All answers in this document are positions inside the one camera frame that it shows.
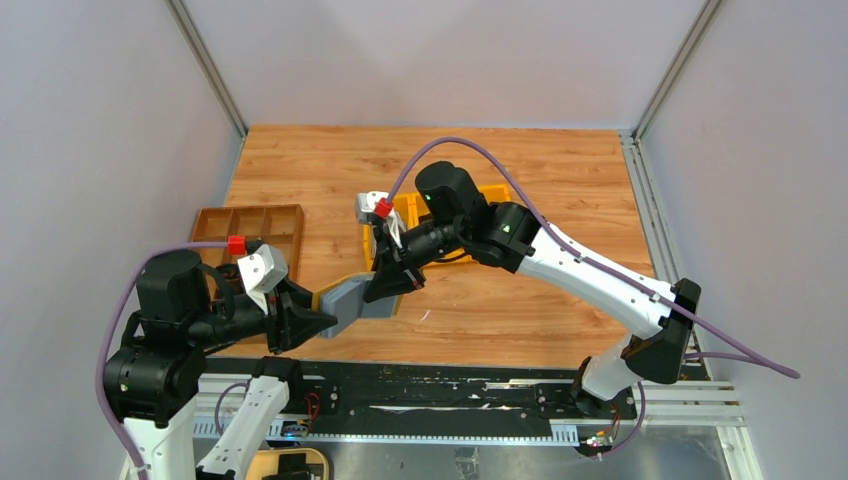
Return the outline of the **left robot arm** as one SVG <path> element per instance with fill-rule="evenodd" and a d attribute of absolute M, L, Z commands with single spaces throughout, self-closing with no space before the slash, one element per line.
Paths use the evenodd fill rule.
<path fill-rule="evenodd" d="M 292 350 L 336 324 L 291 281 L 281 252 L 251 242 L 238 261 L 241 291 L 191 242 L 153 253 L 126 287 L 138 309 L 109 327 L 96 370 L 101 410 L 138 479 L 243 479 L 275 419 L 305 396 Z M 193 428 L 209 355 L 264 334 L 245 398 L 212 450 L 196 459 Z"/>

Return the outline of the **yellow leather card holder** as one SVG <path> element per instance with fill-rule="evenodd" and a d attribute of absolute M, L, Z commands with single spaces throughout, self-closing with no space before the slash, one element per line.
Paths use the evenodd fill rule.
<path fill-rule="evenodd" d="M 348 275 L 313 293 L 312 309 L 336 318 L 336 324 L 322 330 L 319 338 L 335 338 L 359 319 L 388 319 L 397 314 L 401 295 L 374 302 L 364 300 L 373 277 L 373 272 Z"/>

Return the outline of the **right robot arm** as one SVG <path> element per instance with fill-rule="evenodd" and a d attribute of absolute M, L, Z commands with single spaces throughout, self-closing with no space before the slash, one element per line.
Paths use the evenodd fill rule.
<path fill-rule="evenodd" d="M 687 316 L 700 298 L 696 283 L 669 284 L 604 257 L 594 259 L 529 208 L 487 201 L 470 174 L 450 162 L 425 167 L 415 185 L 429 215 L 406 231 L 393 219 L 387 193 L 357 197 L 358 219 L 371 226 L 376 243 L 366 302 L 423 288 L 423 267 L 461 250 L 481 265 L 558 286 L 627 328 L 617 345 L 579 368 L 569 402 L 584 415 L 642 380 L 678 381 L 692 331 Z"/>

